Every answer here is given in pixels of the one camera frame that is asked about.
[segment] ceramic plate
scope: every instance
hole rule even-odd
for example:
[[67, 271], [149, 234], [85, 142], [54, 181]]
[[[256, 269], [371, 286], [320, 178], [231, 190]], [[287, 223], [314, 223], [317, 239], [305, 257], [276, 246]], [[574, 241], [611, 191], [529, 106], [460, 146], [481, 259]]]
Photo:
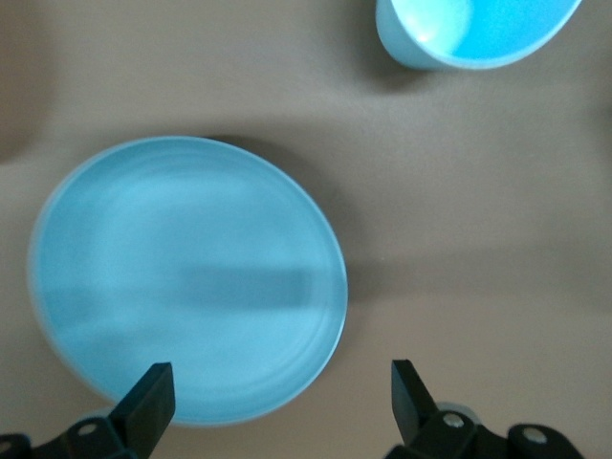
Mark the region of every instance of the ceramic plate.
[[158, 361], [175, 422], [284, 405], [322, 371], [347, 306], [339, 244], [273, 165], [206, 139], [125, 143], [73, 172], [33, 233], [30, 281], [62, 359], [117, 401]]

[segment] blue bowl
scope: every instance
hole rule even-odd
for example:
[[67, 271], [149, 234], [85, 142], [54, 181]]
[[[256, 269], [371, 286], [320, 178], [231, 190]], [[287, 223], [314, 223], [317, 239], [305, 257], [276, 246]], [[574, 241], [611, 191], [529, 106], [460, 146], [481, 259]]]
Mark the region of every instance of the blue bowl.
[[117, 401], [174, 367], [174, 421], [239, 423], [296, 397], [331, 358], [347, 282], [337, 239], [291, 178], [251, 153], [165, 137], [73, 172], [33, 232], [35, 308], [59, 356]]
[[548, 42], [580, 0], [378, 0], [381, 42], [417, 69], [484, 70]]

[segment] beige table surface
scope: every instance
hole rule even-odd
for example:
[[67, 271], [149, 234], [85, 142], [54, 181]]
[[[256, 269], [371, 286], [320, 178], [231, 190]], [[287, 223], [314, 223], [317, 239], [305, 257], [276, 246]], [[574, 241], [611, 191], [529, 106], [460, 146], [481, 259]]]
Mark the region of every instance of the beige table surface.
[[504, 434], [612, 457], [612, 2], [535, 55], [420, 73], [367, 0], [0, 1], [0, 432], [51, 439], [109, 402], [37, 326], [35, 217], [75, 166], [211, 136], [294, 176], [342, 244], [350, 304], [321, 376], [240, 426], [171, 427], [154, 458], [383, 457], [390, 362]]

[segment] screw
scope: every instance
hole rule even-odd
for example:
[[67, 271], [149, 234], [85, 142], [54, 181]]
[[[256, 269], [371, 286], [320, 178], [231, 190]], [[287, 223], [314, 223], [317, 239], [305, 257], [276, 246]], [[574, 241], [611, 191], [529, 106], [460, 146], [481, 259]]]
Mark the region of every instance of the screw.
[[465, 425], [465, 423], [463, 422], [463, 419], [461, 419], [461, 416], [455, 413], [445, 414], [444, 418], [442, 419], [444, 420], [446, 425], [449, 427], [461, 428]]
[[523, 435], [525, 435], [525, 438], [530, 442], [534, 442], [539, 445], [545, 445], [548, 441], [548, 438], [546, 438], [544, 432], [535, 427], [525, 427], [523, 429]]

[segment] light blue plate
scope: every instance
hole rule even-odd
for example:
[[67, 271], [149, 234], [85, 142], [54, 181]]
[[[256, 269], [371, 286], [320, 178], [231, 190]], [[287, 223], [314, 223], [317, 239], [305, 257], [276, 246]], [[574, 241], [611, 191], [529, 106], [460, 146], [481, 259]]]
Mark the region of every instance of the light blue plate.
[[211, 140], [106, 150], [73, 172], [33, 233], [30, 281], [59, 355], [120, 399], [174, 366], [175, 422], [219, 426], [302, 392], [339, 341], [339, 244], [273, 165]]

